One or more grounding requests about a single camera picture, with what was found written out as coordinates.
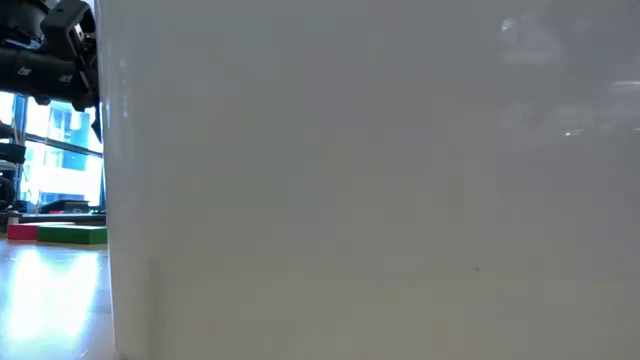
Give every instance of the green mat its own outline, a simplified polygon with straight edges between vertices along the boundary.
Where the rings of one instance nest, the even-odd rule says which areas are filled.
[[[38,241],[65,244],[106,244],[105,226],[51,225],[38,229]]]

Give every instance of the black machine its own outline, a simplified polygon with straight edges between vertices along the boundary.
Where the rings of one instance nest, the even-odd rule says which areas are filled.
[[[0,0],[0,91],[32,96],[39,105],[97,106],[95,31],[91,8],[81,0]],[[99,135],[99,122],[92,127]],[[0,139],[13,137],[13,128],[0,123]],[[23,164],[25,150],[0,144],[0,160]],[[12,181],[0,178],[0,211],[14,198]]]

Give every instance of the wooden floor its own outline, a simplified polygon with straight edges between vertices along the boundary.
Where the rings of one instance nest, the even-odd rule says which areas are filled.
[[[0,240],[0,360],[111,360],[105,246]]]

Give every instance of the white panel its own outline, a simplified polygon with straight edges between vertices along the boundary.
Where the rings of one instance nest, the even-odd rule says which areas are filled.
[[[122,356],[640,358],[634,1],[97,7]]]

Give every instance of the glass window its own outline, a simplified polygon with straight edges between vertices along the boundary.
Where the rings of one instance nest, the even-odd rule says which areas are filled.
[[[27,156],[20,199],[42,205],[56,200],[88,200],[100,204],[102,159],[52,146],[26,142]]]
[[[93,132],[95,108],[75,111],[71,104],[52,101],[38,105],[33,98],[27,104],[27,133],[102,152],[102,144]]]
[[[0,120],[11,125],[13,122],[13,100],[15,95],[0,91]]]

